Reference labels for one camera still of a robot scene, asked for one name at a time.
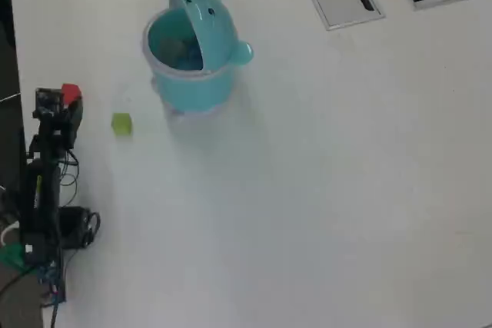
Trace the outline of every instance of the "pot handle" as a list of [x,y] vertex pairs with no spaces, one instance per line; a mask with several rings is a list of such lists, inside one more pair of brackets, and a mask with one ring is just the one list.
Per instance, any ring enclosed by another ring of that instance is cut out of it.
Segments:
[[231,61],[236,65],[246,65],[253,59],[254,52],[251,45],[247,42],[240,41],[234,54],[232,55]]

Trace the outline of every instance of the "green cube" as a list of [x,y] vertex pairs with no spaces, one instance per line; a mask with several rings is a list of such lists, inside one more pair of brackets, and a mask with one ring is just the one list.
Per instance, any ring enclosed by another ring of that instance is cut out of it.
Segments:
[[128,113],[113,113],[111,127],[116,136],[130,136],[132,132],[131,117]]

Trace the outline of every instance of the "toy cooking pot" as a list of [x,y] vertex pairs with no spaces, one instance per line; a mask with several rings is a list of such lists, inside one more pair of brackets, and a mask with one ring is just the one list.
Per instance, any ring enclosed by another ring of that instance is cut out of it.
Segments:
[[221,0],[169,0],[145,28],[158,93],[176,111],[206,112],[231,94],[232,68],[253,58]]

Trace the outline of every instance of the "cable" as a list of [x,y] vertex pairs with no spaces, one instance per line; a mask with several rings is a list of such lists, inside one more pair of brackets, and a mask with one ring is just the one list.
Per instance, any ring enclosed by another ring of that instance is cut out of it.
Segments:
[[78,183],[77,183],[77,179],[75,177],[74,177],[73,183],[75,184],[74,194],[71,196],[70,200],[67,201],[65,204],[63,204],[61,207],[66,207],[66,206],[70,205],[73,200],[75,200],[75,197],[77,196],[77,190],[78,190]]
[[2,244],[2,247],[5,246],[5,235],[10,232],[11,230],[15,230],[19,228],[19,222],[18,220],[12,224],[9,224],[0,234],[0,244]]
[[67,150],[67,153],[70,154],[71,158],[75,161],[74,164],[71,164],[71,165],[75,165],[77,167],[77,174],[75,175],[75,179],[77,180],[78,179],[78,175],[79,175],[79,167],[78,167],[78,159],[77,157],[75,156],[75,154],[73,153],[72,150],[68,149]]
[[74,258],[75,255],[77,255],[77,252],[79,252],[79,251],[80,251],[80,249],[75,250],[73,252],[73,254],[70,255],[67,262],[65,263],[65,269],[63,270],[63,280],[66,280],[68,265],[70,264],[71,260]]
[[10,280],[6,285],[3,286],[3,288],[0,290],[0,301],[2,301],[3,295],[12,287],[14,286],[17,282],[19,282],[22,278],[30,274],[33,270],[35,270],[36,267],[30,267],[27,270],[24,270],[22,273],[18,274],[14,278]]
[[10,96],[8,96],[7,98],[0,99],[0,103],[3,103],[4,101],[10,100],[10,99],[13,99],[13,98],[15,98],[16,96],[19,96],[20,94],[21,94],[21,93],[20,93],[20,92],[18,92],[17,94],[10,95]]

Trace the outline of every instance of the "white tabletop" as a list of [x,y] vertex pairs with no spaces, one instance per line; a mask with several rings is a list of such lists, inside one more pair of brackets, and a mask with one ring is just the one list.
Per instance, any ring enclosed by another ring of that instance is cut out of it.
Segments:
[[327,32],[311,0],[223,1],[255,59],[223,110],[169,121],[140,48],[168,0],[13,0],[26,138],[35,88],[79,84],[103,221],[57,326],[490,323],[492,2]]

